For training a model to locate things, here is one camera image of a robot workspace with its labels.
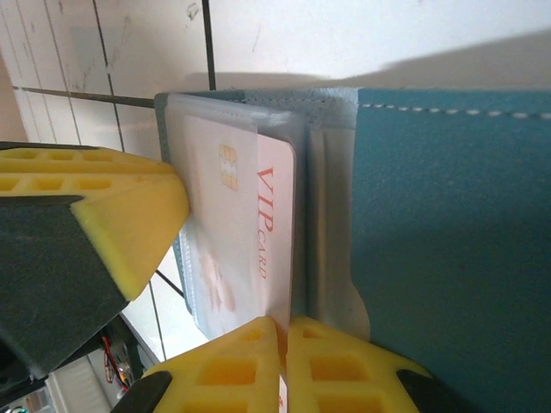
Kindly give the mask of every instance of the yellow foam pad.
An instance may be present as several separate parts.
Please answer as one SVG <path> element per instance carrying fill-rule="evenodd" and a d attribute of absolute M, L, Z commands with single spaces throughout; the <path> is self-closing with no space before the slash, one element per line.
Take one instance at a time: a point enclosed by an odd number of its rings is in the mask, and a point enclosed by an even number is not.
<path fill-rule="evenodd" d="M 103 148 L 0 151 L 0 196 L 62 195 L 83 197 L 72 214 L 127 300 L 141 294 L 189 215 L 166 163 Z"/>
<path fill-rule="evenodd" d="M 0 151 L 0 173 L 173 174 L 167 163 L 107 148 L 57 149 L 22 146 Z"/>
<path fill-rule="evenodd" d="M 270 317 L 259 317 L 145 376 L 168 371 L 172 381 L 155 413 L 276 413 L 280 362 Z"/>
<path fill-rule="evenodd" d="M 292 320 L 287 377 L 291 413 L 418 413 L 396 371 L 428 372 L 307 317 Z"/>

